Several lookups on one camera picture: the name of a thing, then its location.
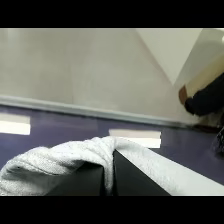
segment white cloth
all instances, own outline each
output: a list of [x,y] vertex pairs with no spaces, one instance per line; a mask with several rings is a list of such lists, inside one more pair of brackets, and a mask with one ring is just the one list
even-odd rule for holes
[[45,195],[85,161],[104,167],[105,188],[110,193],[115,149],[171,195],[224,195],[224,186],[118,137],[38,147],[16,156],[0,172],[0,195]]

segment purple surface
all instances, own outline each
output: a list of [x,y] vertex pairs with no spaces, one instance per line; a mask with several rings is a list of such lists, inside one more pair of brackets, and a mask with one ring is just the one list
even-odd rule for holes
[[0,112],[31,118],[31,134],[28,136],[0,133],[0,168],[29,149],[108,136],[111,128],[156,130],[162,132],[162,143],[160,149],[153,151],[224,184],[224,160],[211,150],[215,134],[4,106],[0,106]]

